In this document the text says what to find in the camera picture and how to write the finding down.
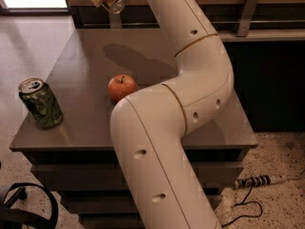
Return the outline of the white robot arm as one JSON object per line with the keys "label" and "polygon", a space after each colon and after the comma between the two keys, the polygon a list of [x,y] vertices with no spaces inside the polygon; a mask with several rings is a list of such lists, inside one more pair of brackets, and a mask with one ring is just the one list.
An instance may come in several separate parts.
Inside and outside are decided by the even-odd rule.
{"label": "white robot arm", "polygon": [[112,110],[112,144],[146,229],[221,229],[181,139],[215,118],[234,89],[224,45],[194,0],[147,0],[178,75]]}

